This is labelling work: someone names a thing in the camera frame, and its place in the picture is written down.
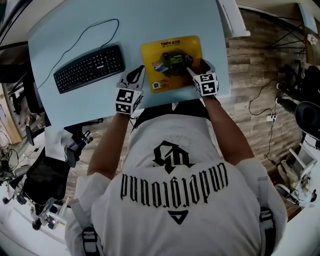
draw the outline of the white t-shirt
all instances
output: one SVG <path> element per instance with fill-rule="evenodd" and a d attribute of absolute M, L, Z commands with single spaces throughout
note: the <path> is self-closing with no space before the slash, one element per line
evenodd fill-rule
<path fill-rule="evenodd" d="M 210 140 L 205 118 L 167 114 L 132 132 L 122 174 L 79 177 L 75 197 L 92 221 L 105 255 L 260 254 L 255 158 L 225 162 Z M 287 223 L 284 203 L 268 180 L 277 243 Z M 65 239 L 85 255 L 82 229 L 72 215 Z"/>

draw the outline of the light blue desk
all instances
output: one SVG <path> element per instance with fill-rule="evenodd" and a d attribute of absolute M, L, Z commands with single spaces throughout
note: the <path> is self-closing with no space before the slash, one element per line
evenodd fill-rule
<path fill-rule="evenodd" d="M 37 86 L 89 25 L 117 18 L 119 29 L 109 44 L 119 44 L 125 66 L 143 64 L 140 46 L 158 40 L 197 35 L 202 55 L 216 68 L 219 96 L 230 94 L 227 51 L 215 0 L 67 0 L 44 17 L 28 35 L 29 52 Z M 116 113 L 116 84 L 121 74 L 71 92 L 59 94 L 53 74 L 65 63 L 98 49 L 114 33 L 116 21 L 90 28 L 52 71 L 39 89 L 50 122 L 66 127 Z M 151 93 L 147 76 L 140 108 L 199 98 L 193 86 Z"/>

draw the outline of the black device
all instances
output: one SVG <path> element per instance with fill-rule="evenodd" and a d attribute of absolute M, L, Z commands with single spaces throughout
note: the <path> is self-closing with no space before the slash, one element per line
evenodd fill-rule
<path fill-rule="evenodd" d="M 60 94 L 89 85 L 125 70 L 119 45 L 82 56 L 54 73 Z"/>

